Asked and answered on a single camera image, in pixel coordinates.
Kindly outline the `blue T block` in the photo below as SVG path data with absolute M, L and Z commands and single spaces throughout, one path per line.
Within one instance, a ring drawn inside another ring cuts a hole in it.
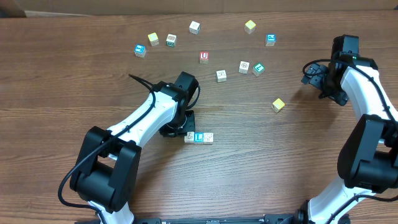
M 194 132 L 187 132 L 184 136 L 185 143 L 194 143 L 195 133 Z

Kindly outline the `blue L block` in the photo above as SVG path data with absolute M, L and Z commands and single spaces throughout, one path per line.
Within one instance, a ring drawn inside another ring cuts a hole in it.
M 193 142 L 195 144 L 204 144 L 204 133 L 195 132 Z

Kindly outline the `brown engraved wood block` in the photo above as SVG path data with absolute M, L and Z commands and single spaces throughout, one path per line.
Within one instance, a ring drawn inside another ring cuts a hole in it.
M 204 144 L 213 144 L 214 142 L 214 134 L 213 133 L 203 133 L 203 143 Z

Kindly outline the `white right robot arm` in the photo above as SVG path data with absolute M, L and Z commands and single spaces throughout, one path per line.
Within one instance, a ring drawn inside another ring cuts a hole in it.
M 284 223 L 350 223 L 348 212 L 359 202 L 382 198 L 397 188 L 397 110 L 389 101 L 376 62 L 359 54 L 359 37 L 341 35 L 333 40 L 331 57 L 303 66 L 302 83 L 354 109 L 356 126 L 342 147 L 337 177 L 316 197 L 307 200 Z

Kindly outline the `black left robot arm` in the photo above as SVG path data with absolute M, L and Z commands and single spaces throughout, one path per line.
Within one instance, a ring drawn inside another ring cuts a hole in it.
M 182 72 L 173 83 L 136 81 L 149 90 L 146 101 L 118 124 L 92 127 L 85 135 L 75 166 L 66 182 L 94 210 L 95 223 L 134 223 L 128 201 L 134 191 L 142 148 L 156 133 L 174 138 L 195 131 L 192 107 L 199 96 L 198 80 Z

